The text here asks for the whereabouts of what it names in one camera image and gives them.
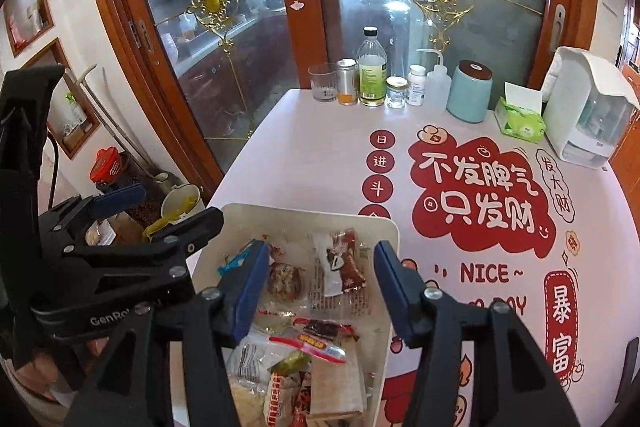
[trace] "table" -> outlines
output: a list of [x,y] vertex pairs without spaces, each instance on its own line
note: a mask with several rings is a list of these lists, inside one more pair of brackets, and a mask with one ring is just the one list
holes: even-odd
[[[614,408],[626,346],[640,334],[640,244],[610,167],[503,136],[491,112],[467,124],[290,90],[209,204],[231,202],[390,216],[399,257],[428,284],[511,305],[581,425],[601,425]],[[472,346],[463,348],[456,426],[468,423],[473,383]],[[381,426],[402,422],[420,355],[397,337],[389,349]]]

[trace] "white appliance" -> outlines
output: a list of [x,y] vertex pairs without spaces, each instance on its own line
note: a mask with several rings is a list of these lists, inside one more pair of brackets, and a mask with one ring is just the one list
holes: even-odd
[[638,97],[613,64],[561,47],[542,86],[546,137],[561,160],[602,167],[622,140]]

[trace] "white plastic tray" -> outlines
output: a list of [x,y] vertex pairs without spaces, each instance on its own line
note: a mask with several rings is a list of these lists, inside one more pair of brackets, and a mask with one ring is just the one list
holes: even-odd
[[[336,232],[353,228],[358,240],[371,249],[378,241],[389,241],[396,251],[400,242],[396,224],[389,219],[369,216],[327,214],[306,210],[286,210],[252,204],[230,203],[222,208],[225,225],[218,237],[213,238],[202,250],[193,272],[196,292],[216,285],[220,280],[218,267],[224,264],[224,256],[237,253],[251,239],[263,235],[278,235],[286,230],[291,241],[304,241],[309,233]],[[360,328],[358,341],[360,363],[365,375],[373,374],[373,395],[368,402],[365,426],[373,427],[377,421],[380,396],[384,382],[385,363],[391,341],[391,321],[374,274],[371,256],[364,269],[367,279],[370,314],[359,317],[366,327]],[[182,382],[182,357],[180,346],[172,346],[172,402],[174,418],[188,426],[184,405]]]

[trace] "teal canister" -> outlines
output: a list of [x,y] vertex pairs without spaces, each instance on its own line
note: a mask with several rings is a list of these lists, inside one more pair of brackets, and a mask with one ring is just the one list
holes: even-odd
[[489,108],[493,83],[493,73],[484,64],[460,60],[453,73],[447,110],[462,121],[480,123]]

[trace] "green tissue box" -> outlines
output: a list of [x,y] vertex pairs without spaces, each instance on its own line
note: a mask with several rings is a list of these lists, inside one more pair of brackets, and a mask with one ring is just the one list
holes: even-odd
[[500,97],[494,115],[502,134],[533,143],[539,143],[545,136],[545,121],[537,111],[510,105]]

